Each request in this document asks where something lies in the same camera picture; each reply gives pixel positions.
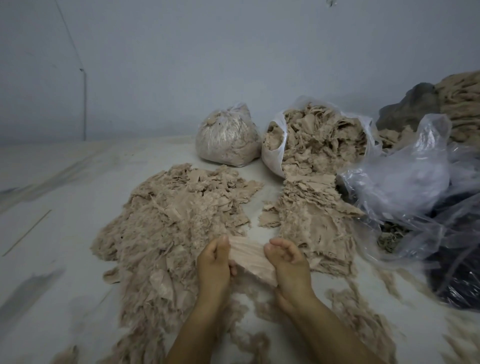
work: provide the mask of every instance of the forearm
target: forearm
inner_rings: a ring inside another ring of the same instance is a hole
[[[197,303],[183,324],[166,364],[208,364],[212,356],[220,310]]]
[[[304,303],[293,323],[322,364],[382,364],[348,327],[320,300]]]

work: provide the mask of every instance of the white wall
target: white wall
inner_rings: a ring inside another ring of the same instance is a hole
[[[81,140],[83,74],[53,0],[0,0],[0,146]]]
[[[302,94],[376,115],[418,82],[480,68],[478,0],[59,4],[88,74],[89,139],[192,134],[237,101],[264,128]]]

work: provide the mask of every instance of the thin stick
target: thin stick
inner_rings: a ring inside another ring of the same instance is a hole
[[[20,239],[18,239],[15,244],[13,244],[9,250],[7,250],[6,253],[4,253],[2,255],[2,257],[6,256],[19,242],[21,242],[25,236],[27,236],[34,228],[35,226],[37,226],[52,210],[48,210],[45,215],[43,215],[30,229],[28,229],[28,231],[22,235],[22,237]]]

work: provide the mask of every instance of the person's left hand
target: person's left hand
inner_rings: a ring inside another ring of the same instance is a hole
[[[237,275],[237,267],[228,259],[228,236],[213,239],[197,259],[199,293],[197,304],[221,309],[228,301],[230,275]]]

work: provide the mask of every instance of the hand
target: hand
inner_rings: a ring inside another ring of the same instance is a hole
[[[294,318],[306,304],[317,300],[312,289],[310,266],[295,243],[286,239],[270,239],[270,243],[264,246],[264,252],[276,270],[277,304],[283,312]]]
[[[230,276],[237,275],[237,267],[228,259],[228,236],[213,239],[197,259],[199,293],[197,304],[221,309],[229,296]]]

